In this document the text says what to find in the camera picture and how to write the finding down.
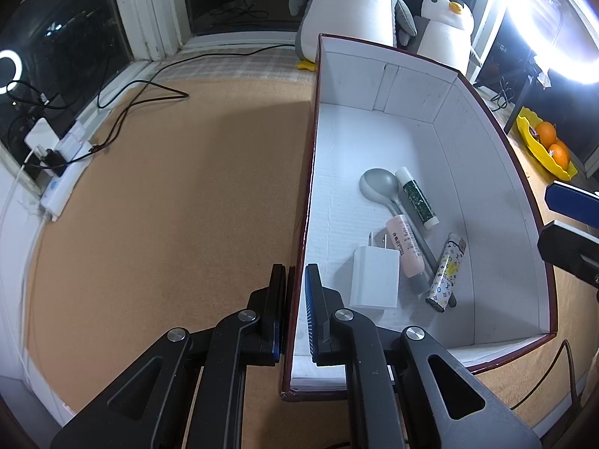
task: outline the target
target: stuffed animal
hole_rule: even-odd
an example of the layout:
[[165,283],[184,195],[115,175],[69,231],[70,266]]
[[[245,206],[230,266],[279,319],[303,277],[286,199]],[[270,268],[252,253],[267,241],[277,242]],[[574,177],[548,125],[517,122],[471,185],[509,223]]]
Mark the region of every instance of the stuffed animal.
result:
[[415,17],[418,37],[408,50],[466,74],[468,61],[482,66],[470,44],[474,18],[466,5],[449,0],[424,0],[421,18]]
[[403,0],[289,0],[291,15],[299,14],[302,8],[304,17],[295,38],[295,52],[302,61],[315,61],[321,33],[396,46],[397,23],[405,38],[416,35]]

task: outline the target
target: bright light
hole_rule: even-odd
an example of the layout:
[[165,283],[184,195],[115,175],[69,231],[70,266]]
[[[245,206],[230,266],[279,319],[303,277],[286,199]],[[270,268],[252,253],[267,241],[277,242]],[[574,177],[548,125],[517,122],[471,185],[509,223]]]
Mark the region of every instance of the bright light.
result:
[[[21,62],[19,54],[17,54],[17,52],[5,49],[0,52],[0,59],[4,58],[10,59],[14,64],[14,76],[10,80],[19,80],[21,78],[21,74],[23,73],[23,63]],[[0,88],[0,94],[6,94],[7,91],[11,91],[16,85],[16,82],[11,82],[8,86]]]
[[[599,21],[586,0],[573,0],[583,12],[591,27],[599,33]],[[599,59],[580,62],[570,58],[567,52],[553,46],[538,31],[529,8],[529,0],[508,0],[510,16],[516,28],[531,49],[548,62],[550,68],[568,79],[582,83],[599,82]]]

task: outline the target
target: lip balm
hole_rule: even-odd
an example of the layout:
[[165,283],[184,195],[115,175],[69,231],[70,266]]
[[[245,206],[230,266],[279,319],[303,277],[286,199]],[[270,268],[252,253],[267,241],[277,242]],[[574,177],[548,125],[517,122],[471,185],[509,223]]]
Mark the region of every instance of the lip balm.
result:
[[445,312],[465,252],[466,241],[458,235],[450,233],[441,255],[441,262],[432,278],[431,289],[426,297],[426,303],[437,312]]
[[406,277],[414,277],[424,272],[424,259],[416,243],[410,223],[403,214],[399,214],[387,221],[387,231],[391,236],[391,243],[401,255],[401,270]]
[[410,171],[406,167],[400,168],[395,172],[395,177],[399,181],[401,188],[407,194],[410,202],[413,204],[418,216],[424,223],[426,229],[430,229],[435,225],[439,224],[439,220],[432,210],[431,205],[424,197],[424,193],[410,174]]

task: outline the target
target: gray spoon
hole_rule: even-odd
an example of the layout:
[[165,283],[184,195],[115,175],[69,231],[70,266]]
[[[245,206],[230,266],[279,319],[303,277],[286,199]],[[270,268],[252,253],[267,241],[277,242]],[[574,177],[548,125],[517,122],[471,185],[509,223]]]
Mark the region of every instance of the gray spoon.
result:
[[[428,267],[434,275],[438,267],[437,259],[435,258],[435,255],[432,254],[431,249],[426,244],[426,241],[422,237],[420,231],[399,200],[399,182],[397,181],[397,177],[385,169],[369,169],[362,174],[362,177],[360,177],[359,186],[360,192],[366,199],[378,204],[382,204],[391,211],[393,216],[396,216],[397,214],[403,214],[408,219],[410,227],[412,228],[412,232],[414,233],[416,243],[418,243],[424,258],[426,259]],[[451,293],[449,306],[455,307],[455,305],[455,296],[453,293]]]

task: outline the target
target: penguin beak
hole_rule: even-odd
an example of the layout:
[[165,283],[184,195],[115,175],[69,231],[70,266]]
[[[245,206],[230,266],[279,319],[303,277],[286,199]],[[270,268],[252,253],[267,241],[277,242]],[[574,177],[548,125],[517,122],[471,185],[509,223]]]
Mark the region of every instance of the penguin beak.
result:
[[461,15],[462,11],[463,11],[462,5],[460,5],[457,1],[450,1],[449,2],[449,9],[453,13],[457,13],[458,15]]

